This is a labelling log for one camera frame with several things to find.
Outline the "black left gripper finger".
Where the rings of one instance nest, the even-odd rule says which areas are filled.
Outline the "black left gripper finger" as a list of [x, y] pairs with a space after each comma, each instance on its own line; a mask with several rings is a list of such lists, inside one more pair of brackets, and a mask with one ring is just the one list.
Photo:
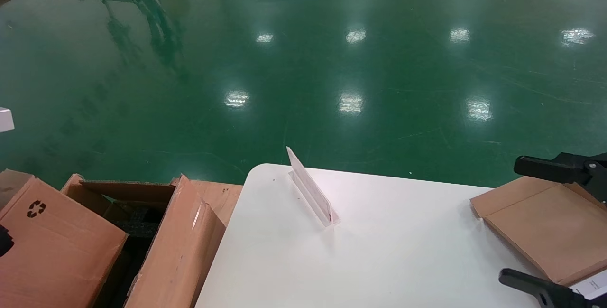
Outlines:
[[0, 257], [4, 256], [14, 245], [13, 237], [7, 228], [0, 225]]

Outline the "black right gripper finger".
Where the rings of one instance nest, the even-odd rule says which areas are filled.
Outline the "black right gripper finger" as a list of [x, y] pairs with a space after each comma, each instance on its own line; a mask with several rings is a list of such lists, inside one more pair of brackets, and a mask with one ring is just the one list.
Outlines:
[[607, 153], [560, 153], [554, 159], [522, 155], [515, 161], [514, 172], [550, 182], [576, 183], [602, 204], [607, 201]]
[[606, 295], [587, 299], [569, 287], [504, 268], [499, 272], [499, 282], [512, 289], [535, 297], [541, 308], [605, 308]]

